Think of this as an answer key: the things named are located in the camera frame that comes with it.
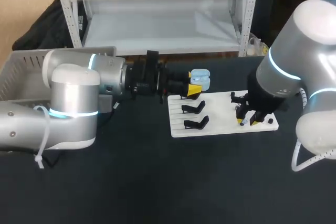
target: white cable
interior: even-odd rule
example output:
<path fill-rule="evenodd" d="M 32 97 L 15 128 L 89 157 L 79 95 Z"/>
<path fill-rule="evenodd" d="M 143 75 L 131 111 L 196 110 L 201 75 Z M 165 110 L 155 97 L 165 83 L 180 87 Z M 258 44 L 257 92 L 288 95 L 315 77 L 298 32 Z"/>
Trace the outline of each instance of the white cable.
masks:
<path fill-rule="evenodd" d="M 44 106 L 35 106 L 34 110 L 37 110 L 39 108 L 41 108 L 43 110 L 44 115 L 46 117 L 46 127 L 45 127 L 45 130 L 44 130 L 44 136 L 43 136 L 43 139 L 42 139 L 42 142 L 41 142 L 41 145 L 40 145 L 40 149 L 38 150 L 38 153 L 35 156 L 35 161 L 37 162 L 38 167 L 40 169 L 44 169 L 44 166 L 43 166 L 43 163 L 42 163 L 42 153 L 43 153 L 43 151 L 46 147 L 46 144 L 47 144 L 47 141 L 48 141 L 48 138 L 49 138 L 49 134 L 50 134 L 50 116 L 49 116 L 49 111 Z"/>
<path fill-rule="evenodd" d="M 307 104 L 307 95 L 306 92 L 303 89 L 300 89 L 300 94 L 302 97 L 302 105 L 303 105 L 303 109 L 306 107 Z M 299 141 L 299 139 L 297 139 L 295 148 L 294 148 L 294 153 L 293 153 L 293 158 L 292 158 L 292 170 L 294 172 L 298 172 L 300 170 L 305 169 L 306 167 L 322 160 L 325 159 L 327 156 L 333 156 L 336 154 L 336 149 L 332 149 L 330 151 L 327 151 L 325 153 L 316 155 L 315 157 L 312 157 L 311 159 L 303 162 L 300 165 L 297 165 L 297 161 L 298 161 L 298 156 L 299 156 L 299 151 L 300 151 L 300 147 L 301 147 L 301 143 Z"/>

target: wooden floor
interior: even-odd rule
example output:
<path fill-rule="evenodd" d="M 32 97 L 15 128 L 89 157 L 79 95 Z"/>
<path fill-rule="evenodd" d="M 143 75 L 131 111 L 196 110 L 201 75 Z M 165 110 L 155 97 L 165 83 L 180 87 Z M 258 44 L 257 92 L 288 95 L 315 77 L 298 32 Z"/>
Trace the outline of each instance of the wooden floor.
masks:
<path fill-rule="evenodd" d="M 0 66 L 12 50 L 12 44 L 54 0 L 0 0 Z"/>

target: cable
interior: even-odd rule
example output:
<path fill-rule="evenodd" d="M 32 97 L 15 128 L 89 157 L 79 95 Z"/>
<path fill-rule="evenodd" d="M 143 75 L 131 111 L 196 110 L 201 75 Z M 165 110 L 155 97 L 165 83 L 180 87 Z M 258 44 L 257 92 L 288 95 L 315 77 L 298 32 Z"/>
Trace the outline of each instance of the cable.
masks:
<path fill-rule="evenodd" d="M 306 107 L 307 105 L 307 95 L 306 92 L 303 89 L 300 89 L 300 94 L 302 97 L 302 105 L 303 105 L 303 109 Z M 308 166 L 322 160 L 325 159 L 328 156 L 333 156 L 336 154 L 336 149 L 332 149 L 330 151 L 327 151 L 325 153 L 316 155 L 315 157 L 312 157 L 311 159 L 303 162 L 300 165 L 297 165 L 297 161 L 298 161 L 298 156 L 299 156 L 299 151 L 300 151 L 300 147 L 301 147 L 301 143 L 299 141 L 299 139 L 297 139 L 295 148 L 294 148 L 294 152 L 293 152 L 293 158 L 292 158 L 292 170 L 294 172 L 299 172 L 305 168 L 307 168 Z"/>
<path fill-rule="evenodd" d="M 16 153 L 25 153 L 30 155 L 37 155 L 37 151 L 31 150 L 31 149 L 25 149 L 25 148 L 14 148 L 14 149 L 1 149 L 1 152 L 16 152 Z M 42 155 L 42 160 L 50 167 L 53 168 L 61 158 L 61 156 L 64 154 L 64 152 L 60 152 L 55 161 L 52 163 L 46 156 Z"/>
<path fill-rule="evenodd" d="M 43 139 L 40 145 L 40 149 L 38 150 L 37 155 L 35 156 L 35 161 L 38 164 L 38 167 L 40 169 L 44 169 L 43 163 L 42 163 L 42 153 L 46 147 L 48 138 L 49 138 L 49 134 L 50 134 L 50 115 L 49 115 L 49 111 L 46 109 L 46 107 L 44 106 L 35 106 L 33 108 L 33 110 L 38 110 L 38 109 L 42 109 L 46 118 L 46 127 L 45 127 L 45 131 L 44 131 L 44 135 L 43 135 Z"/>

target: black fabric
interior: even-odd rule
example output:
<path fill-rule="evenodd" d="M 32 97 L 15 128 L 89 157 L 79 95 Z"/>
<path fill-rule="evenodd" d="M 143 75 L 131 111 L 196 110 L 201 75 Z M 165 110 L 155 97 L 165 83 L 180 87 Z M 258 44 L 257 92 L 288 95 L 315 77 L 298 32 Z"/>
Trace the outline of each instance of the black fabric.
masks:
<path fill-rule="evenodd" d="M 83 39 L 87 17 L 83 1 L 78 2 L 79 35 Z M 29 31 L 14 42 L 13 50 L 72 48 L 72 40 L 60 0 L 54 2 L 33 23 Z"/>
<path fill-rule="evenodd" d="M 222 92 L 246 90 L 260 62 L 168 67 L 207 68 L 208 92 Z M 124 101 L 91 147 L 66 152 L 54 169 L 39 170 L 30 155 L 0 156 L 1 222 L 334 223 L 336 162 L 291 170 L 302 102 L 288 104 L 274 132 L 172 138 L 167 104 Z M 301 152 L 300 162 L 310 156 Z"/>

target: metal shelf unit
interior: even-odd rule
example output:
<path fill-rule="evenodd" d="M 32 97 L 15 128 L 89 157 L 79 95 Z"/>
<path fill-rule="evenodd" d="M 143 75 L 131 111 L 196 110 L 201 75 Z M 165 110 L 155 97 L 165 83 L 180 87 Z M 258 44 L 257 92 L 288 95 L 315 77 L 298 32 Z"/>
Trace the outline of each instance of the metal shelf unit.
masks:
<path fill-rule="evenodd" d="M 116 46 L 117 55 L 239 51 L 246 54 L 255 0 L 61 0 L 74 47 Z"/>

